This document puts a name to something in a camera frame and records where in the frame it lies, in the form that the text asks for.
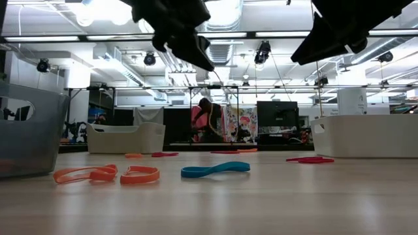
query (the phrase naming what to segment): white storage bin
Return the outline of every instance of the white storage bin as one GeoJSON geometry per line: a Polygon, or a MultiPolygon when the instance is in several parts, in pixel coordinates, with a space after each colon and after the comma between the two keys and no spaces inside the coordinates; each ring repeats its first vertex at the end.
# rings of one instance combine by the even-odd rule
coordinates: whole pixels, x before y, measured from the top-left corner
{"type": "Polygon", "coordinates": [[[165,126],[156,123],[143,123],[139,127],[88,124],[87,135],[90,153],[157,153],[163,151],[165,126]]]}
{"type": "Polygon", "coordinates": [[[315,153],[327,157],[418,157],[418,115],[329,116],[311,121],[315,153]]]}

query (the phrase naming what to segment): red rubber band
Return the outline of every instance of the red rubber band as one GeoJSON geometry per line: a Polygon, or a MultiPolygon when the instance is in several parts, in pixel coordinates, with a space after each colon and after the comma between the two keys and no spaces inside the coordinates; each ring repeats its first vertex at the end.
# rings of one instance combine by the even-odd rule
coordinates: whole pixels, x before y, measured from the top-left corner
{"type": "Polygon", "coordinates": [[[256,151],[259,151],[258,149],[238,149],[238,152],[240,153],[255,153],[256,151]]]}
{"type": "Polygon", "coordinates": [[[175,157],[178,153],[153,153],[151,157],[175,157]]]}
{"type": "Polygon", "coordinates": [[[142,154],[140,154],[140,153],[126,153],[125,157],[126,158],[141,158],[142,154]]]}
{"type": "Polygon", "coordinates": [[[239,151],[211,151],[210,153],[217,153],[217,154],[239,154],[239,151]]]}
{"type": "Polygon", "coordinates": [[[302,159],[298,161],[299,163],[307,164],[321,164],[321,163],[333,163],[334,159],[302,159]]]}
{"type": "Polygon", "coordinates": [[[316,159],[324,159],[324,158],[323,157],[296,157],[292,159],[286,159],[286,161],[316,160],[316,159]]]}

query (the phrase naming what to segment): blue rubber band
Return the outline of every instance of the blue rubber band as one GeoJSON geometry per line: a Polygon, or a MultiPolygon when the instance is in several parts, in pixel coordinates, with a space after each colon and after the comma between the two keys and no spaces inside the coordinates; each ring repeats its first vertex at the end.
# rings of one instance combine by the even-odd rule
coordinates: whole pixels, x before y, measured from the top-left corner
{"type": "Polygon", "coordinates": [[[224,172],[224,171],[236,171],[247,172],[249,171],[249,164],[243,162],[229,162],[222,163],[217,166],[204,167],[204,166],[188,166],[182,169],[182,177],[185,178],[199,178],[209,174],[224,172]]]}

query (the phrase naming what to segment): desk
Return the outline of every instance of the desk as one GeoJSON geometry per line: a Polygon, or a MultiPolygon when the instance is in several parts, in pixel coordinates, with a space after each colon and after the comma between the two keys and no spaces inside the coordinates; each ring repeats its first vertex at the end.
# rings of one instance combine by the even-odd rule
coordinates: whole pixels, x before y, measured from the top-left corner
{"type": "Polygon", "coordinates": [[[381,235],[418,231],[418,161],[337,159],[286,163],[312,152],[241,155],[181,153],[129,160],[123,155],[62,154],[57,169],[117,164],[158,167],[161,180],[138,186],[52,176],[0,181],[0,234],[381,235]],[[251,164],[249,174],[182,179],[184,166],[251,164]]]}

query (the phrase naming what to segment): computer monitor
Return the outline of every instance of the computer monitor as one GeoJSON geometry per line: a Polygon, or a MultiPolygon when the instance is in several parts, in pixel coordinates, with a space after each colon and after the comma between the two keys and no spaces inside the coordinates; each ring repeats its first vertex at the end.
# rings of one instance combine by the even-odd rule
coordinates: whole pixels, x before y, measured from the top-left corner
{"type": "Polygon", "coordinates": [[[30,106],[18,108],[14,116],[15,121],[26,121],[27,115],[29,114],[30,106]]]}
{"type": "Polygon", "coordinates": [[[257,101],[259,127],[296,127],[299,130],[298,102],[257,101]]]}

